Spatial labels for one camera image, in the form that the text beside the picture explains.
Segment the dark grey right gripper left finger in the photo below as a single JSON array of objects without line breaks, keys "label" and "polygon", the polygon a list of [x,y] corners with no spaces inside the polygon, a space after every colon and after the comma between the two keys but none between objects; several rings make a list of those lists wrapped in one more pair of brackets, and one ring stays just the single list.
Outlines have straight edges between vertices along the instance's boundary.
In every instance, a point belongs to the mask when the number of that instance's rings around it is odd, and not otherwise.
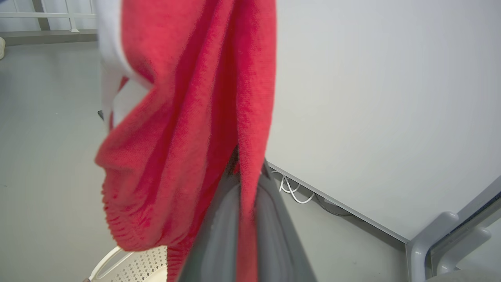
[{"label": "dark grey right gripper left finger", "polygon": [[240,215],[240,175],[234,151],[221,176],[179,282],[234,282]]}]

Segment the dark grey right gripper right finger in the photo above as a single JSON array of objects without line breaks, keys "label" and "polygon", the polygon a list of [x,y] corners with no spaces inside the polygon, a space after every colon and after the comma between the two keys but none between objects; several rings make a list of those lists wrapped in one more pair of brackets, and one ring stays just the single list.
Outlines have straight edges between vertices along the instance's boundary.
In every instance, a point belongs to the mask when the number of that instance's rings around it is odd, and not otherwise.
[{"label": "dark grey right gripper right finger", "polygon": [[265,160],[255,201],[258,281],[316,282],[301,240]]}]

